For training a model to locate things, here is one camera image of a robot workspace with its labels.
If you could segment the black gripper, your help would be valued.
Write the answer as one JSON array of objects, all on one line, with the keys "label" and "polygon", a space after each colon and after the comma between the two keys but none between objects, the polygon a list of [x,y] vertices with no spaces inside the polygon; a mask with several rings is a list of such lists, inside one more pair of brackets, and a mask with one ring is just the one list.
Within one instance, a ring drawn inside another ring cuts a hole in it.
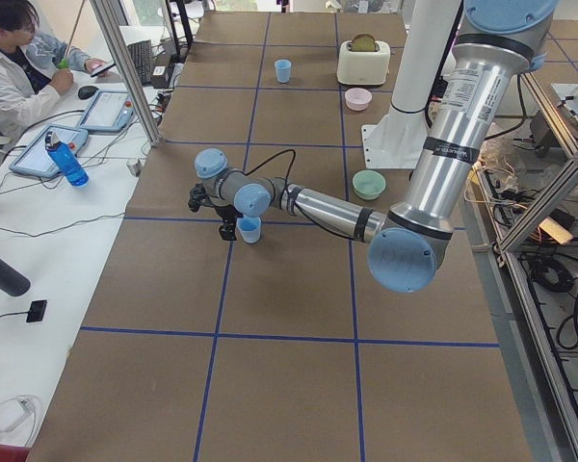
[{"label": "black gripper", "polygon": [[241,213],[233,205],[216,206],[217,215],[223,224],[219,227],[219,234],[223,241],[236,241],[236,224]]}]

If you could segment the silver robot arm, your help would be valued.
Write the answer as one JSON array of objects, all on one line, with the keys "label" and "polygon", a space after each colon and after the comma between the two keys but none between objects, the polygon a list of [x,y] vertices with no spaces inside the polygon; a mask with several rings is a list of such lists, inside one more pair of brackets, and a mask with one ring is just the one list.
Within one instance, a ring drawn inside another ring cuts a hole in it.
[{"label": "silver robot arm", "polygon": [[188,207],[216,211],[219,233],[232,241],[238,218],[276,207],[330,234],[369,245],[367,263],[386,289],[423,289],[440,267],[454,228],[450,216],[513,76],[538,69],[554,1],[467,1],[452,48],[456,66],[423,143],[403,200],[386,214],[292,184],[230,167],[217,148],[195,158],[199,179]]}]

